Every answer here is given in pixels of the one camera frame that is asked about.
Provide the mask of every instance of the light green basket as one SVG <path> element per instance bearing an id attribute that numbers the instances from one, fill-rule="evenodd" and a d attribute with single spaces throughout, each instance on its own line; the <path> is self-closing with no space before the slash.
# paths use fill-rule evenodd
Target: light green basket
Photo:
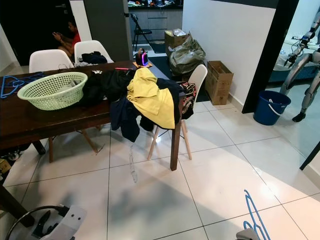
<path id="1" fill-rule="evenodd" d="M 71 80 L 81 81 L 74 87 L 58 92 Z M 88 76 L 82 72 L 64 72 L 46 76 L 35 80 L 22 87 L 17 96 L 22 100 L 28 100 L 36 108 L 41 110 L 63 109 L 80 101 L 83 97 L 82 88 Z"/>

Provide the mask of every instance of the wooden dining table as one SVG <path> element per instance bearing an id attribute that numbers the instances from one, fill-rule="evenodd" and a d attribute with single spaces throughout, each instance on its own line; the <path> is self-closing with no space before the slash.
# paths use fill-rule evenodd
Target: wooden dining table
<path id="1" fill-rule="evenodd" d="M 43 74 L 49 76 L 65 72 L 82 72 L 90 76 L 92 71 L 111 71 L 115 68 L 136 69 L 132 61 L 118 61 L 45 71 Z M 32 75 L 34 73 L 20 74 L 14 77 L 20 79 Z M 0 77 L 0 87 L 2 82 L 3 77 Z M 182 106 L 183 96 L 180 97 L 179 103 L 180 115 Z M 110 123 L 110 102 L 108 100 L 90 107 L 70 106 L 59 110 L 45 111 L 36 108 L 26 100 L 19 99 L 17 94 L 14 93 L 7 98 L 0 99 L 0 150 L 107 123 Z M 170 157 L 170 169 L 172 171 L 177 169 L 180 129 L 181 117 L 175 125 L 175 129 L 172 130 Z M 0 184 L 1 206 L 11 212 L 15 218 L 19 218 L 26 213 L 20 203 Z M 31 223 L 33 223 L 31 218 L 23 222 L 25 226 L 30 226 Z"/>

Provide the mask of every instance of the plastic bag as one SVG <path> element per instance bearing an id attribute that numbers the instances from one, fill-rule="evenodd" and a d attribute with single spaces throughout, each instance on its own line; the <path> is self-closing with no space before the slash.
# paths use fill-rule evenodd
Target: plastic bag
<path id="1" fill-rule="evenodd" d="M 206 53 L 191 34 L 185 42 L 174 48 L 170 55 L 170 68 L 175 75 L 192 72 L 205 60 Z"/>

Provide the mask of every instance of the plastic laundry basket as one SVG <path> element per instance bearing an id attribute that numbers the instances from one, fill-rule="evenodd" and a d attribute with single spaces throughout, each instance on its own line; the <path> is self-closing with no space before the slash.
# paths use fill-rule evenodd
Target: plastic laundry basket
<path id="1" fill-rule="evenodd" d="M 263 125 L 274 125 L 291 100 L 286 95 L 276 91 L 261 91 L 253 118 Z"/>
<path id="2" fill-rule="evenodd" d="M 41 110 L 63 109 L 79 102 L 84 96 L 84 87 L 88 76 L 82 72 L 64 72 L 46 76 L 35 80 L 21 88 L 17 96 L 22 100 L 28 100 Z M 80 81 L 76 86 L 65 91 L 58 92 L 71 80 Z"/>

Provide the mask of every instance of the bucket handle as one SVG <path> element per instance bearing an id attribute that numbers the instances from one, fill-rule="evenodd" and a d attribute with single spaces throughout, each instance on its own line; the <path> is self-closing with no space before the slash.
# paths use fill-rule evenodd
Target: bucket handle
<path id="1" fill-rule="evenodd" d="M 270 105 L 270 103 L 269 103 L 268 105 L 269 105 L 269 108 L 272 110 L 272 112 L 274 112 L 274 113 L 277 114 L 278 116 L 281 116 L 281 114 L 279 114 L 276 110 L 274 110 L 274 108 Z"/>

